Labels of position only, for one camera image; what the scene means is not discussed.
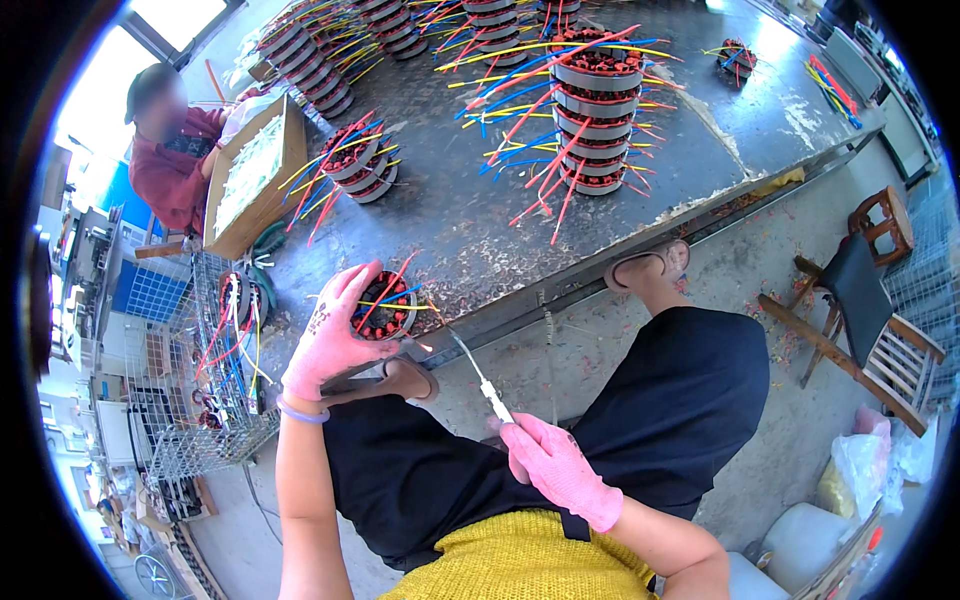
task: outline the wire mesh basket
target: wire mesh basket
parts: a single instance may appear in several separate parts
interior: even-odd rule
[[[960,221],[946,165],[909,196],[915,246],[909,257],[887,269],[883,283],[894,310],[947,351],[933,374],[929,399],[952,407],[960,373]]]
[[[243,366],[228,352],[237,332],[216,334],[219,277],[230,268],[196,252],[141,260],[133,277],[124,319],[131,439],[152,488],[236,465],[279,429],[276,410],[251,414]],[[212,364],[199,368],[204,356]]]

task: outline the wooden stool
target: wooden stool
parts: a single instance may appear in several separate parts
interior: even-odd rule
[[[871,208],[879,204],[886,217],[874,225],[867,214]],[[860,206],[847,218],[847,231],[850,234],[863,233],[863,237],[870,244],[870,253],[874,256],[874,266],[882,267],[898,261],[910,254],[913,250],[913,228],[910,219],[906,216],[906,208],[900,201],[897,191],[890,185],[878,191],[863,201]],[[894,250],[886,254],[876,251],[876,239],[884,233],[890,233],[894,240]]]
[[[770,316],[814,346],[801,387],[821,359],[827,358],[922,436],[934,374],[947,353],[893,312],[871,263],[868,244],[862,234],[856,233],[841,245],[825,269],[802,256],[794,258],[797,268],[809,277],[789,304],[784,306],[765,294],[760,294],[759,303]],[[828,292],[829,314],[820,331],[793,312],[815,289]],[[849,354],[837,346],[841,333],[847,334]]]

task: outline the workbench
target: workbench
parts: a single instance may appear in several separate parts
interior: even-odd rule
[[[386,131],[394,132],[393,143],[402,148],[399,184],[371,204],[341,198],[308,248],[315,211],[294,225],[286,245],[273,256],[276,266],[270,275],[279,299],[275,327],[280,335],[275,332],[265,349],[276,374],[282,373],[312,312],[315,301],[306,296],[317,294],[348,266],[380,258],[395,270],[417,251],[405,278],[411,284],[436,279],[428,286],[429,295],[468,345],[477,348],[542,318],[538,291],[548,308],[560,310],[602,289],[603,270],[614,257],[678,232],[689,234],[686,225],[697,218],[714,229],[722,227],[723,222],[710,216],[712,209],[798,167],[804,167],[809,182],[846,164],[883,127],[882,112],[864,107],[859,99],[861,130],[831,110],[804,70],[811,52],[829,68],[816,44],[751,4],[733,1],[722,6],[715,12],[686,1],[602,7],[584,2],[583,25],[584,17],[614,31],[641,23],[634,38],[671,40],[657,48],[684,61],[666,60],[653,67],[652,74],[685,90],[649,95],[678,109],[637,114],[638,122],[656,125],[656,133],[666,138],[658,142],[643,133],[634,136],[634,141],[661,146],[650,149],[653,159],[632,157],[640,158],[632,164],[657,172],[646,177],[650,190],[639,179],[631,181],[650,197],[625,186],[594,198],[575,194],[555,246],[549,242],[565,186],[549,201],[557,208],[553,217],[528,215],[518,227],[508,228],[510,220],[536,200],[539,186],[523,188],[523,167],[504,171],[496,183],[495,170],[477,174],[482,154],[495,149],[514,121],[487,126],[484,139],[478,126],[463,129],[465,121],[454,120],[466,103],[465,92],[476,85],[447,85],[481,78],[485,66],[437,72],[434,67],[444,60],[434,62],[425,52],[405,62],[386,59],[374,68],[354,86],[356,102],[334,125],[342,127],[376,108],[376,118],[384,120]],[[752,77],[740,87],[735,77],[720,70],[714,56],[702,52],[738,36],[759,58]],[[535,90],[518,100],[533,102],[540,93]],[[529,119],[516,139],[529,141],[553,129],[551,119]],[[316,156],[322,143],[308,133],[309,155]],[[527,154],[518,159],[549,156]],[[766,202],[797,186],[788,185]],[[420,311],[414,332],[435,351],[428,355],[410,346],[411,354],[431,367],[460,354],[449,336],[437,331],[439,326],[432,311]]]

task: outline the concrete floor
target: concrete floor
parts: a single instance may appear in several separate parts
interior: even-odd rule
[[[693,248],[681,289],[698,306],[756,313],[756,294],[792,297],[799,276],[791,262],[801,252],[826,265],[846,234],[847,215],[885,185],[902,182],[878,141],[849,165],[831,172],[774,204],[769,210],[722,231]],[[865,389],[832,363],[821,363],[805,390],[803,375],[812,349],[798,345],[782,325],[764,314],[773,357],[770,395],[756,435],[720,471],[715,489],[701,503],[695,521],[730,550],[760,539],[789,506],[812,501],[829,458],[830,443],[850,433],[853,412],[863,403],[878,407]],[[822,323],[822,302],[811,321]],[[583,414],[626,354],[649,314],[633,297],[603,292],[555,315],[552,361],[559,419]],[[544,353],[544,324],[533,324],[476,352],[481,369],[511,407],[553,419]],[[454,433],[489,436],[490,413],[469,363],[457,360],[435,371],[443,391],[427,410]],[[263,446],[252,479],[263,505],[276,506],[276,441]],[[192,525],[198,545],[231,600],[276,597],[281,547],[254,506],[240,468],[207,477],[220,514]],[[279,530],[273,516],[266,516]],[[341,539],[357,598],[374,598],[399,579],[341,519]]]

